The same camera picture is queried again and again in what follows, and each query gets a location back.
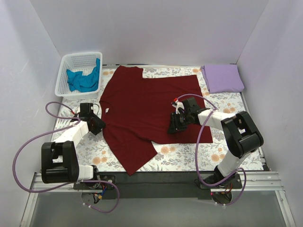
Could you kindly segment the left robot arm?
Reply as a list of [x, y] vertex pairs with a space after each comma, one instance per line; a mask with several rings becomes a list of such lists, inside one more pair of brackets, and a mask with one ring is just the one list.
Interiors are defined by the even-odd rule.
[[84, 181], [90, 189], [100, 186], [101, 178], [92, 165], [80, 165], [76, 147], [88, 133], [98, 135], [106, 124], [94, 113], [93, 103], [81, 103], [80, 112], [71, 119], [80, 120], [52, 142], [41, 147], [41, 173], [44, 183]]

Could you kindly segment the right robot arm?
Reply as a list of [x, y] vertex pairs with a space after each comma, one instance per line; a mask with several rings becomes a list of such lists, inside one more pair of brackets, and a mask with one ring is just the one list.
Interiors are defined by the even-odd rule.
[[207, 187], [227, 187], [242, 162], [264, 144], [260, 131], [246, 111], [232, 114], [219, 112], [216, 107], [201, 108], [194, 97], [183, 101], [175, 99], [172, 106], [175, 111], [170, 115], [169, 134], [184, 131], [190, 124], [200, 125], [200, 130], [208, 126], [224, 133], [228, 147], [225, 157], [211, 176], [205, 179], [198, 176], [200, 183]]

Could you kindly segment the dark red t-shirt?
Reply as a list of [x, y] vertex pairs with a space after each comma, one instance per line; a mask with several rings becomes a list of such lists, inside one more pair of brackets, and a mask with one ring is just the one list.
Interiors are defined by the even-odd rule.
[[100, 98], [103, 136], [128, 175], [149, 162], [157, 151], [152, 143], [195, 143], [200, 125], [168, 134], [171, 105], [184, 94], [201, 95], [196, 75], [143, 78], [143, 69], [119, 66]]

